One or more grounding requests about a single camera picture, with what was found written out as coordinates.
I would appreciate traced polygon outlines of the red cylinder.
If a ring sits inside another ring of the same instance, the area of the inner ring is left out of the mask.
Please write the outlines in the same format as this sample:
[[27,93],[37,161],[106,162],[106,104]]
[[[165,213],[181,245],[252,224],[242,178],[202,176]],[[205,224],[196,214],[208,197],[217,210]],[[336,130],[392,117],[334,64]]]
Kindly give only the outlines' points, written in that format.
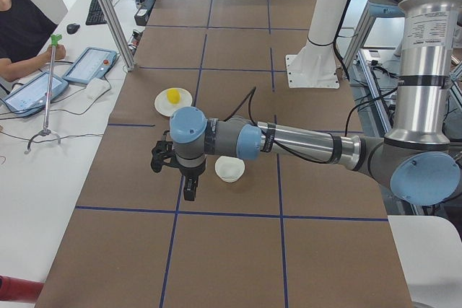
[[44,283],[20,278],[1,276],[1,300],[34,304],[44,287]]

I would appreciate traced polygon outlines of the blue teach pendant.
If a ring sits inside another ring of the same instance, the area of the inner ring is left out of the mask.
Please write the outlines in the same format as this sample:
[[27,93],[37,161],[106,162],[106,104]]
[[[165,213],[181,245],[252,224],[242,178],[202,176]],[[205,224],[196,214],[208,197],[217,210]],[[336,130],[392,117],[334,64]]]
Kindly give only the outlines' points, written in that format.
[[8,96],[1,98],[1,102],[18,117],[34,115],[45,108],[48,80],[49,72],[44,71]]
[[114,50],[88,47],[61,77],[67,82],[89,84],[93,79],[103,78],[117,59]]

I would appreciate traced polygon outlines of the black computer mouse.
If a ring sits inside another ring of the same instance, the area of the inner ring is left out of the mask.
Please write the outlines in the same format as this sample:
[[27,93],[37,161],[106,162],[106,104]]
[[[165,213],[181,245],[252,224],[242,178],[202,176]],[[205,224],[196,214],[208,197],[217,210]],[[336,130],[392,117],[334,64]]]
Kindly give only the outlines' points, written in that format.
[[80,25],[77,23],[71,23],[66,26],[66,31],[68,34],[73,35],[75,34],[80,28]]

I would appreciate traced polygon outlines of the near blue teach pendant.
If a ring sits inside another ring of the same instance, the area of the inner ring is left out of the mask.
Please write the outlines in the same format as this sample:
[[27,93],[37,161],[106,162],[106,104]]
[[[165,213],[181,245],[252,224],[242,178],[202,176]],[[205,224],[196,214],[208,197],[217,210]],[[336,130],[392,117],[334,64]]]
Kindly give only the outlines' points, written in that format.
[[8,96],[1,98],[1,102],[18,117],[34,115],[45,108],[48,80],[49,72],[44,71]]

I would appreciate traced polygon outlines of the white bowl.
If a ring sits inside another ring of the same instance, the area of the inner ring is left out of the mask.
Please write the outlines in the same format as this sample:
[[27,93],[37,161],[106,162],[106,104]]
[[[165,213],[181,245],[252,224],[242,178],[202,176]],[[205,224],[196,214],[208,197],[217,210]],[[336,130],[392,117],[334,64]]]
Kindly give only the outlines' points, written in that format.
[[221,156],[215,162],[214,168],[217,176],[224,182],[236,182],[245,171],[245,163],[238,158]]

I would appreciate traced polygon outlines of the aluminium frame post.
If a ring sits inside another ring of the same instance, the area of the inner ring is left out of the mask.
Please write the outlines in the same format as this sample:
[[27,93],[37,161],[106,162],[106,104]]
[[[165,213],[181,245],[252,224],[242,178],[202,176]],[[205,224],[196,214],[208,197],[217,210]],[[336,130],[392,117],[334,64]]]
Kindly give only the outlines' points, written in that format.
[[111,0],[98,0],[106,22],[109,26],[110,33],[117,46],[118,52],[120,53],[127,71],[133,71],[135,67],[134,57],[126,42],[125,35],[121,27],[121,23],[118,20],[116,11],[113,8]]

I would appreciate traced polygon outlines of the white plate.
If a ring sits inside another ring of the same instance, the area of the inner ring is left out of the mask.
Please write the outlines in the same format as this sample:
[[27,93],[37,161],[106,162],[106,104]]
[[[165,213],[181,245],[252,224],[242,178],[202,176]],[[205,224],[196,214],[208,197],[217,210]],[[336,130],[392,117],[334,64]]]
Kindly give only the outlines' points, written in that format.
[[180,92],[180,95],[181,95],[181,99],[180,99],[180,102],[178,104],[173,105],[173,104],[168,102],[168,100],[166,98],[166,91],[168,89],[165,89],[162,92],[160,92],[156,96],[156,98],[154,100],[154,108],[155,108],[155,110],[159,114],[164,115],[166,117],[170,117],[176,110],[178,110],[178,109],[180,109],[182,107],[191,106],[192,102],[193,102],[193,98],[191,96],[191,93],[188,90],[183,89],[183,88],[179,88],[179,87],[173,87],[173,88],[178,89],[179,92]]

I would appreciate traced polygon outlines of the metal reacher grabber tool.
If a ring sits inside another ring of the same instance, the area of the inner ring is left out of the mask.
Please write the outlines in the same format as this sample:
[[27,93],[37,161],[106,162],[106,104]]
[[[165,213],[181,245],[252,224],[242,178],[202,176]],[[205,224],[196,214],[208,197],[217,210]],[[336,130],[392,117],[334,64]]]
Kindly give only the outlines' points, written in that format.
[[61,143],[61,137],[55,132],[52,131],[48,125],[49,125],[49,115],[50,115],[50,104],[51,104],[51,95],[52,95],[52,84],[53,84],[53,70],[54,70],[54,65],[56,61],[56,49],[58,46],[58,42],[62,39],[61,34],[57,35],[51,35],[51,61],[50,61],[50,68],[49,68],[49,73],[48,73],[48,86],[46,90],[46,100],[45,100],[45,116],[43,120],[43,129],[36,133],[28,142],[27,142],[27,148],[24,154],[29,154],[31,152],[31,146],[35,138],[38,136],[46,137],[48,135],[54,135],[56,137],[57,143]]

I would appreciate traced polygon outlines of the black box on table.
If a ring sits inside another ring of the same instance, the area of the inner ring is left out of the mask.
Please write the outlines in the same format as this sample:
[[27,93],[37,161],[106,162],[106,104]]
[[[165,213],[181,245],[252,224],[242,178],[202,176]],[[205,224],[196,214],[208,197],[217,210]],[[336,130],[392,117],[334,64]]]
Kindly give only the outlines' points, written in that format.
[[144,27],[147,25],[147,22],[149,20],[154,4],[155,4],[155,0],[144,0],[143,1],[140,8],[134,15],[135,23],[138,26]]

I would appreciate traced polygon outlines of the far blue teach pendant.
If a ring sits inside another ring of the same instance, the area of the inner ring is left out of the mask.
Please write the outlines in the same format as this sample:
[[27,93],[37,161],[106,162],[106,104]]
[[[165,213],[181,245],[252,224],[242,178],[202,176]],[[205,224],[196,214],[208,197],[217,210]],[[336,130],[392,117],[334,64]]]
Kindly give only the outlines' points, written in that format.
[[103,78],[117,59],[114,50],[88,47],[61,77],[67,82],[89,84],[93,79]]

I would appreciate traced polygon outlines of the yellow lemon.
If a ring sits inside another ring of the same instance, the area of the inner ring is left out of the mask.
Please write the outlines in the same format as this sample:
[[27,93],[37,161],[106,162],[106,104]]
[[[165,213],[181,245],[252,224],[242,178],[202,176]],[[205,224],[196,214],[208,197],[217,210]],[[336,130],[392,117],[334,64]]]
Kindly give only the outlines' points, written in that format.
[[169,103],[176,105],[180,102],[181,95],[178,89],[170,88],[166,91],[166,98]]

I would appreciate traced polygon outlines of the black keyboard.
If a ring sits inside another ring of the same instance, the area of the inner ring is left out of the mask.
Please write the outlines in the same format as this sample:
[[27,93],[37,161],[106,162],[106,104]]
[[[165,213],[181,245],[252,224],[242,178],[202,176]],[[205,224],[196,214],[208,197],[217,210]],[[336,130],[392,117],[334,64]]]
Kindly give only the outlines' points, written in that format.
[[103,13],[102,7],[99,4],[99,1],[91,0],[85,24],[87,26],[91,26],[103,25],[106,23],[107,21],[105,20],[105,15]]

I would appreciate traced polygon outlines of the person in black shirt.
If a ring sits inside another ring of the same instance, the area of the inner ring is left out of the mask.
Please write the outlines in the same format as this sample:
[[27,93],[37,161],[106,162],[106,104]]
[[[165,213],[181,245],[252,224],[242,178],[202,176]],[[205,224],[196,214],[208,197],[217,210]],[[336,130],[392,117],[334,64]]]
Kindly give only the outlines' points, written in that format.
[[52,47],[40,50],[56,28],[31,0],[1,0],[1,78],[14,82],[49,63]]

